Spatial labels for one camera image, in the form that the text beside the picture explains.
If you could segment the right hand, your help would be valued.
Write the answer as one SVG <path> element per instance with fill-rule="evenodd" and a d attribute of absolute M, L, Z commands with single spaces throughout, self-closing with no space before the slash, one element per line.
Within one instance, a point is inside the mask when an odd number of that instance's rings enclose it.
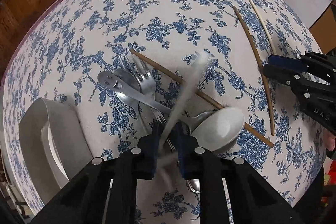
<path fill-rule="evenodd" d="M 327 129 L 323 130 L 323 143 L 329 151 L 333 151 L 335 149 L 335 136 Z"/>

